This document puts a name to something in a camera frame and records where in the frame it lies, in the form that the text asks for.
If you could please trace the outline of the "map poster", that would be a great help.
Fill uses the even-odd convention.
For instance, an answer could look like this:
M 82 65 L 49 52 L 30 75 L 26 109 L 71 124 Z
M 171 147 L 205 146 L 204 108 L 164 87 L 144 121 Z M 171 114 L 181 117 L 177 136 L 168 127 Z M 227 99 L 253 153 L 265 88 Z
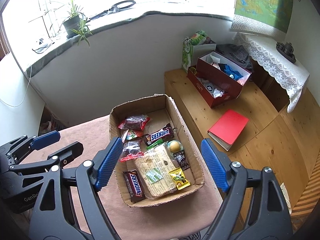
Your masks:
M 284 36 L 292 7 L 293 0 L 235 0 L 231 28 L 245 33 Z

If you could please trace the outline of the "yellow snack packet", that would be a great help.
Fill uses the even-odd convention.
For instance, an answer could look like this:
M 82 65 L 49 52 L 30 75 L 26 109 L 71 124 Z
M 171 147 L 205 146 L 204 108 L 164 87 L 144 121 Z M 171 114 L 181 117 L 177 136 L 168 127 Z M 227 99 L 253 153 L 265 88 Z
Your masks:
M 185 189 L 189 187 L 191 183 L 186 179 L 183 170 L 178 167 L 169 172 L 169 176 L 171 176 L 178 190 Z

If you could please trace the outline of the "white lace cloth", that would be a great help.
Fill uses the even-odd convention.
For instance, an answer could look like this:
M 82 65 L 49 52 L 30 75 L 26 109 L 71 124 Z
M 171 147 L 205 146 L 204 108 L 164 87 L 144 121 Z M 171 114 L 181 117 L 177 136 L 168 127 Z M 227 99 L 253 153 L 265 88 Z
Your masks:
M 305 92 L 310 73 L 299 62 L 287 60 L 276 49 L 285 33 L 266 23 L 235 14 L 230 31 L 235 31 L 234 43 L 242 45 L 254 61 L 286 90 L 289 97 L 287 112 L 291 113 Z

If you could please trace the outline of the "potted plant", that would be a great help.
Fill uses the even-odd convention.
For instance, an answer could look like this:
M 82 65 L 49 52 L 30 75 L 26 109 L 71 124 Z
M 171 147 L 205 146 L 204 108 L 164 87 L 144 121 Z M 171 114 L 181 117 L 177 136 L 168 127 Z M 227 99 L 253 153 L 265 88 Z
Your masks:
M 88 18 L 82 12 L 83 7 L 70 0 L 67 4 L 47 8 L 43 19 L 49 38 L 58 40 L 65 36 L 71 38 L 80 34 Z

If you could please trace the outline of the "red book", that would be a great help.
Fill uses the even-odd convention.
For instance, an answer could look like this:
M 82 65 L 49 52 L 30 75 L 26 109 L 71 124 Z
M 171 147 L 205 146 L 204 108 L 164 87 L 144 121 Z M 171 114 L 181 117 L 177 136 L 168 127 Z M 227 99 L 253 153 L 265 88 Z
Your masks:
M 224 150 L 229 151 L 248 121 L 247 117 L 229 109 L 208 129 L 208 135 Z

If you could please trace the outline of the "dark dried fruit bag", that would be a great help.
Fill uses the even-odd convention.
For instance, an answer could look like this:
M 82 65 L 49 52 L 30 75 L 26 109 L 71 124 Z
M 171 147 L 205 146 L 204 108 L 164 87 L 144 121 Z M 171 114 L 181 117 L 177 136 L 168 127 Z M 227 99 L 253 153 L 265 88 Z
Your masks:
M 141 151 L 140 144 L 141 140 L 126 142 L 119 158 L 120 162 L 126 162 L 144 156 L 144 153 Z

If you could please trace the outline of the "cardboard box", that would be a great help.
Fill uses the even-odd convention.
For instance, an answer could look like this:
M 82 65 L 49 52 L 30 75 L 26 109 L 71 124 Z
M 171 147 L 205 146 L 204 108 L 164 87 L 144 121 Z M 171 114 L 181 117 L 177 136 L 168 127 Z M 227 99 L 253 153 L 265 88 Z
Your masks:
M 198 159 L 199 149 L 174 100 L 167 95 L 148 96 L 114 107 L 109 116 L 110 137 L 120 136 L 121 131 L 118 128 L 120 122 L 128 116 L 138 114 L 147 114 L 151 118 L 145 128 L 147 132 L 154 132 L 166 124 L 171 124 L 175 129 L 174 138 L 182 143 L 187 162 L 190 165 L 189 169 L 184 172 L 190 185 L 179 190 L 174 184 L 169 172 L 177 166 L 177 162 L 173 160 L 167 147 L 156 146 L 153 150 L 147 150 L 143 145 L 141 149 L 144 156 L 135 160 L 119 161 L 115 167 L 117 184 L 124 203 L 130 207 L 156 206 L 180 199 L 203 187 L 204 173 Z M 135 168 L 144 185 L 143 190 L 148 195 L 145 200 L 137 203 L 131 201 L 124 178 L 125 171 L 131 171 Z

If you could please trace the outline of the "green candy packet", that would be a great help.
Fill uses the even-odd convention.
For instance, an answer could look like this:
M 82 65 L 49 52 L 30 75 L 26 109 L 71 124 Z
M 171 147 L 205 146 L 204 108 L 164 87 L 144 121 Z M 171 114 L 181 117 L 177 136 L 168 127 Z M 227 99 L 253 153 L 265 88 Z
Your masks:
M 150 150 L 152 148 L 156 148 L 157 146 L 166 144 L 167 142 L 164 141 L 163 139 L 158 139 L 156 142 L 154 142 L 153 144 L 151 144 L 150 146 L 146 147 L 146 150 Z

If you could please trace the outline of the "black teapot tray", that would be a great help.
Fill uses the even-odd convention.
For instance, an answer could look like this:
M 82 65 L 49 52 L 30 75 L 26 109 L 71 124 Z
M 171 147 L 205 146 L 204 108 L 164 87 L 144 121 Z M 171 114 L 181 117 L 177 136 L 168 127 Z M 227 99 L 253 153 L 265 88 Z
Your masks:
M 296 62 L 296 57 L 293 53 L 294 48 L 291 43 L 286 42 L 286 44 L 283 44 L 283 43 L 277 42 L 276 50 L 291 63 Z

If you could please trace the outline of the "black scissors on sill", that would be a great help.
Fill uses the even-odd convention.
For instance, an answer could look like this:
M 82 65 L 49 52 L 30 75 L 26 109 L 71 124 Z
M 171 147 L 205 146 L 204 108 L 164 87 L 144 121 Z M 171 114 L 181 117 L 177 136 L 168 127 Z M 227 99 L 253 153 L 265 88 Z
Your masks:
M 115 14 L 115 13 L 118 13 L 118 12 L 121 12 L 121 11 L 124 11 L 127 9 L 131 9 L 135 4 L 136 4 L 136 2 L 134 0 L 125 0 L 125 1 L 118 2 L 114 5 L 112 5 L 112 7 L 110 7 L 110 9 L 104 10 L 103 12 L 89 18 L 87 20 L 87 22 L 90 22 L 92 20 L 96 20 L 96 19 L 101 18 L 106 15 Z

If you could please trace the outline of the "bread loaf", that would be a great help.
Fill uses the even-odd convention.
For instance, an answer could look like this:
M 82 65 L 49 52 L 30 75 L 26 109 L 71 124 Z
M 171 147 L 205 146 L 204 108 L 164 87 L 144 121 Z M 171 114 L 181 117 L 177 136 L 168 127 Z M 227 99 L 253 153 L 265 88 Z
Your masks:
M 134 163 L 148 198 L 159 198 L 177 190 L 169 176 L 169 172 L 176 167 L 168 155 L 166 144 L 147 150 L 144 156 L 135 159 Z

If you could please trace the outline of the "dark clothes pile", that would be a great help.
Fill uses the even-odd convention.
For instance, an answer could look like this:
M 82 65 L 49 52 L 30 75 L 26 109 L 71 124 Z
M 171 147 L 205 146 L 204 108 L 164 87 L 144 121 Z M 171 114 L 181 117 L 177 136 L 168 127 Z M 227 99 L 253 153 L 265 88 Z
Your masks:
M 227 59 L 238 64 L 240 67 L 253 72 L 252 63 L 250 61 L 249 53 L 245 50 L 244 46 L 234 44 L 218 44 L 216 51 L 226 57 Z

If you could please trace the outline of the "snickers bar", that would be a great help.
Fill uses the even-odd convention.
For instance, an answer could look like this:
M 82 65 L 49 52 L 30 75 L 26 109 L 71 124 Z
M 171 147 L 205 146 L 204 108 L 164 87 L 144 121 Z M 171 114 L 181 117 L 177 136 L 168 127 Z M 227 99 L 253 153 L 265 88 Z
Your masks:
M 173 139 L 174 136 L 174 130 L 171 126 L 171 123 L 168 123 L 156 132 L 143 135 L 143 141 L 145 142 L 146 146 L 150 146 L 159 139 L 168 141 L 169 139 Z
M 130 200 L 133 203 L 140 202 L 146 198 L 140 182 L 137 170 L 124 171 L 123 176 L 130 193 Z

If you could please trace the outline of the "black candy wrapper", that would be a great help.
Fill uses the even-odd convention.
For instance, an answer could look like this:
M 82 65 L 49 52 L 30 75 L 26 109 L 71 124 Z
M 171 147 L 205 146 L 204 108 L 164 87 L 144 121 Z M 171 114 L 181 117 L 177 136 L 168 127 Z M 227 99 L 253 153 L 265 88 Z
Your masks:
M 172 155 L 174 156 L 175 160 L 178 162 L 180 168 L 183 171 L 190 168 L 190 165 L 187 161 L 184 150 L 181 150 L 180 152 L 173 153 Z

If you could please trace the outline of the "yellow jelly cup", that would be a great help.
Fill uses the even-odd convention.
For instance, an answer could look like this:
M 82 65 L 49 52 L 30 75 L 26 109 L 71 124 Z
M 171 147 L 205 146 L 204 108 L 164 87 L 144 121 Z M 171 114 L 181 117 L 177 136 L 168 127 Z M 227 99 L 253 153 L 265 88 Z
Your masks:
M 167 147 L 171 153 L 177 153 L 183 150 L 183 146 L 178 140 L 169 141 Z

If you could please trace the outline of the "green paper bag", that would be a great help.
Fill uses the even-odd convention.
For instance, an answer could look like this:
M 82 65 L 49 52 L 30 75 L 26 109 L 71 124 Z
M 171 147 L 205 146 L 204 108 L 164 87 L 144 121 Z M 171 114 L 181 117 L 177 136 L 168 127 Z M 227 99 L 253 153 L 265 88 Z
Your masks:
M 186 37 L 182 48 L 182 69 L 187 73 L 189 67 L 196 65 L 199 57 L 215 49 L 216 42 L 203 30 L 197 31 L 191 37 Z

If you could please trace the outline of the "red shoe box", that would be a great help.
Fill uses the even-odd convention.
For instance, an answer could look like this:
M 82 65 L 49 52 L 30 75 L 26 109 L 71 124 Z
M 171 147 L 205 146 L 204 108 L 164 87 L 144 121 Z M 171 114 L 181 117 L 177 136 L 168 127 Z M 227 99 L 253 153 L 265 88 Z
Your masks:
M 213 108 L 236 99 L 251 72 L 222 54 L 212 51 L 197 59 L 196 66 L 189 67 L 187 77 Z

